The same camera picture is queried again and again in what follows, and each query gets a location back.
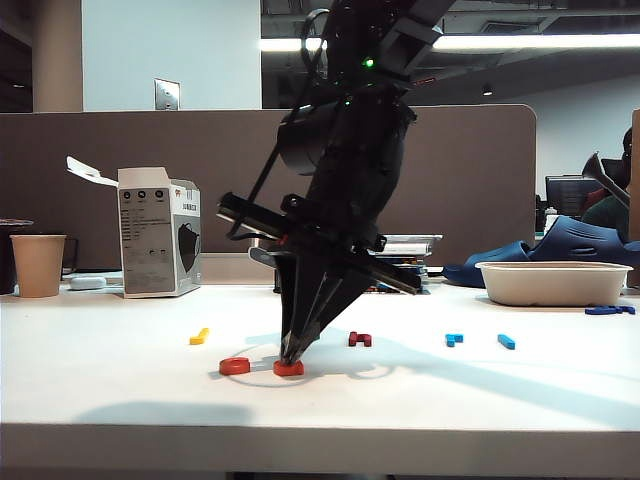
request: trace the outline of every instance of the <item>white tray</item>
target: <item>white tray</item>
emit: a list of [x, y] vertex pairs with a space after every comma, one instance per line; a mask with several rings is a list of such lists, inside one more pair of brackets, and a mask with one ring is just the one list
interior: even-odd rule
[[480, 262], [489, 298], [504, 305], [615, 305], [629, 270], [599, 262]]

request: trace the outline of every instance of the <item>label on box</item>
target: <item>label on box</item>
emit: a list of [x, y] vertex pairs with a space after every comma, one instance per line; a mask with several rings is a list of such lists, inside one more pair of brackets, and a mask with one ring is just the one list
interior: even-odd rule
[[126, 293], [175, 288], [169, 189], [119, 191]]

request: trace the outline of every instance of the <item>box flap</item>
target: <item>box flap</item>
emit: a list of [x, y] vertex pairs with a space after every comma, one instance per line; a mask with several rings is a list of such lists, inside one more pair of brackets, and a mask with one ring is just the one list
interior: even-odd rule
[[119, 168], [120, 188], [160, 188], [171, 186], [164, 167]]
[[84, 163], [76, 160], [71, 156], [67, 156], [67, 171], [93, 183], [108, 185], [110, 187], [118, 186], [118, 182], [116, 182], [115, 180], [103, 177], [102, 175], [100, 175], [99, 170], [96, 170], [89, 165], [85, 165]]

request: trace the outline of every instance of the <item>white box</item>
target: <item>white box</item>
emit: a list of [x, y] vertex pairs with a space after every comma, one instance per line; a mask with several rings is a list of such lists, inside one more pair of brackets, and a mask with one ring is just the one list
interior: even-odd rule
[[125, 298], [174, 297], [200, 286], [200, 191], [164, 167], [123, 168], [118, 181], [67, 157], [71, 173], [117, 187]]

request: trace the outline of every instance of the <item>black robotic arm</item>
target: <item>black robotic arm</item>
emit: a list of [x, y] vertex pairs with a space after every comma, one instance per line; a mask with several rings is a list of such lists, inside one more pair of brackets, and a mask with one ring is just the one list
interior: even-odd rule
[[[248, 199], [226, 194], [219, 215], [276, 240], [270, 249], [280, 274], [282, 344], [290, 365], [317, 335], [377, 281], [406, 293], [418, 276], [377, 260], [385, 238], [376, 221], [400, 174], [404, 137], [415, 113], [401, 97], [411, 72], [439, 37], [435, 28], [453, 0], [336, 0], [322, 34], [328, 72], [307, 82], [311, 104], [296, 106]], [[312, 12], [311, 19], [325, 12]], [[254, 203], [280, 154], [301, 175], [312, 175], [305, 197], [287, 195], [283, 214]]]

